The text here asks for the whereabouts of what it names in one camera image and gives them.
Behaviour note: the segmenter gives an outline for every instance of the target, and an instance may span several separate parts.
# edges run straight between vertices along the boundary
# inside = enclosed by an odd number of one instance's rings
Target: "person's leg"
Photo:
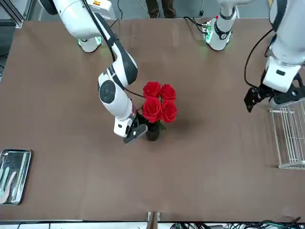
[[[173,0],[162,0],[162,7],[165,18],[176,17],[176,10],[173,8]]]
[[[159,15],[159,6],[157,0],[146,0],[148,14],[150,18],[157,18]]]

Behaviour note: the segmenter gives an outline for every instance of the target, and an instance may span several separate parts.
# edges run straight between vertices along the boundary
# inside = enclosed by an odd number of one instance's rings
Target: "dish rack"
[[[279,168],[305,170],[305,102],[270,109]]]

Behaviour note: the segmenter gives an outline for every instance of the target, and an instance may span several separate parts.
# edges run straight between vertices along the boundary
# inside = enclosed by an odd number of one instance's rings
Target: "rose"
[[[166,123],[170,123],[175,120],[176,114],[177,108],[173,101],[164,100],[161,108],[161,119]]]
[[[150,123],[155,123],[160,120],[161,102],[158,98],[149,97],[145,100],[142,108],[143,116],[148,119]]]
[[[161,91],[161,84],[158,82],[148,82],[143,87],[143,96],[148,97],[159,97]]]
[[[176,91],[172,88],[170,84],[164,84],[161,88],[161,98],[163,100],[175,100]]]

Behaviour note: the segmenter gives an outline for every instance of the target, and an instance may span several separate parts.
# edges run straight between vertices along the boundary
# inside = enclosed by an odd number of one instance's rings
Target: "black cable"
[[[189,225],[189,228],[191,226],[192,229],[195,229],[194,226],[192,224],[190,224],[190,223],[184,223],[184,224]]]
[[[245,227],[243,229],[248,229],[248,228],[256,228],[256,229],[263,229],[262,223],[244,223]]]
[[[281,227],[283,227],[283,229],[291,229],[291,228],[300,229],[300,226],[297,223],[300,220],[300,218],[301,217],[297,217],[289,223],[279,223],[279,222],[275,222],[275,221],[271,221],[271,220],[264,220],[264,221],[262,221],[262,223],[265,222],[265,223],[277,224],[277,225],[280,225]]]
[[[137,111],[140,111],[142,108],[143,108],[143,105],[139,109],[137,109]]]
[[[170,229],[175,229],[175,228],[176,228],[176,224],[177,224],[177,223],[172,224],[172,226],[170,227]]]
[[[188,229],[187,226],[185,225],[185,223],[181,224],[182,229]]]
[[[205,223],[201,223],[200,225],[202,225],[204,227],[204,229],[211,229],[208,225],[206,225]]]
[[[137,93],[135,93],[135,92],[129,91],[127,88],[125,88],[125,90],[128,91],[128,92],[131,93],[131,94],[134,94],[134,95],[138,96],[138,97],[145,98],[143,95],[140,95],[140,94],[137,94]]]
[[[195,223],[195,226],[196,226],[198,229],[203,229],[203,227],[202,227],[199,223]]]
[[[199,31],[200,33],[205,34],[205,32],[203,32],[203,31],[199,28],[199,26],[203,27],[203,23],[197,23],[196,20],[195,20],[195,18],[193,18],[193,19],[191,19],[190,17],[183,17],[183,18],[184,18],[184,19],[190,20],[190,22],[193,23],[193,24],[196,26],[196,28],[198,29],[198,31]]]
[[[188,20],[190,20],[192,23],[194,23],[196,25],[203,26],[202,23],[196,22],[195,18],[191,19],[190,17],[183,17],[183,19],[188,19]]]
[[[92,13],[92,11],[91,11],[91,9],[90,9],[90,7],[89,7],[87,1],[86,1],[86,0],[81,0],[81,1],[82,1],[82,3],[84,4],[84,6],[86,7],[88,13],[90,14],[90,16],[91,16],[91,18],[92,18],[94,24],[96,25],[97,29],[98,29],[99,32],[101,33],[103,39],[106,41],[106,43],[107,43],[107,45],[108,45],[108,48],[109,48],[109,50],[110,50],[110,52],[111,52],[112,60],[115,61],[115,56],[114,56],[114,53],[113,53],[113,51],[112,51],[112,49],[111,49],[111,46],[110,46],[110,44],[109,44],[109,42],[108,42],[108,40],[107,40],[105,34],[103,33],[103,31],[102,31],[102,29],[101,29],[99,23],[97,22],[97,20],[96,20],[94,14]]]
[[[229,226],[229,223],[226,223],[226,224],[227,224],[226,227],[229,229],[229,227],[230,227],[230,226]],[[225,227],[224,227],[224,228],[225,228]]]
[[[199,32],[201,32],[202,34],[204,33],[200,28],[199,28],[199,25],[197,25],[197,22],[195,21],[195,18],[193,18],[193,20],[194,20],[194,24],[195,24],[195,26],[197,27],[197,29],[198,29],[198,31]]]
[[[119,6],[119,2],[120,0],[118,0],[118,8],[119,8],[119,11],[121,12],[121,20],[123,19],[123,11],[121,10],[120,6]]]
[[[119,19],[115,20],[114,23],[111,24],[110,28],[118,21]]]
[[[21,225],[21,224],[26,224],[26,223],[25,223],[25,222],[21,222],[21,223],[18,225],[17,229],[20,228],[20,225]]]
[[[241,226],[241,223],[238,223],[237,225],[234,226],[234,224],[231,225],[230,229],[237,229],[237,226]]]
[[[265,57],[268,57],[267,56],[267,52],[269,51],[269,48],[270,48],[270,46],[275,42],[275,40],[276,40],[276,34],[272,37],[272,39],[271,39],[271,41],[270,41],[270,43],[269,43],[269,45],[268,45],[268,47],[267,47],[267,49],[266,49],[266,51],[265,51]]]
[[[245,81],[249,86],[251,86],[251,87],[257,88],[257,86],[254,86],[253,84],[251,84],[251,83],[249,83],[249,82],[247,81],[246,74],[247,74],[248,62],[249,62],[249,60],[250,60],[250,57],[251,57],[251,55],[252,55],[254,49],[257,47],[257,45],[258,45],[258,44],[259,44],[259,43],[260,43],[269,33],[271,33],[272,31],[273,31],[273,29],[269,30],[264,36],[262,36],[261,39],[259,39],[259,41],[258,41],[258,42],[255,44],[255,46],[251,49],[250,54],[249,54],[249,56],[248,56],[248,58],[247,58],[247,60],[246,60],[246,63],[245,63],[245,65],[244,65],[244,81]]]

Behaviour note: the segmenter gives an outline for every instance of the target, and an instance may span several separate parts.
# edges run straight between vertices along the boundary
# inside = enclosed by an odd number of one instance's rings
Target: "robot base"
[[[204,25],[203,40],[215,51],[221,51],[226,47],[227,43],[229,42],[232,32],[230,32],[225,39],[221,40],[219,35],[215,31],[216,20],[216,18],[213,18],[211,21],[208,21]]]
[[[101,44],[101,37],[93,37],[87,40],[78,40],[78,44],[84,50],[84,52],[93,52],[95,51]]]

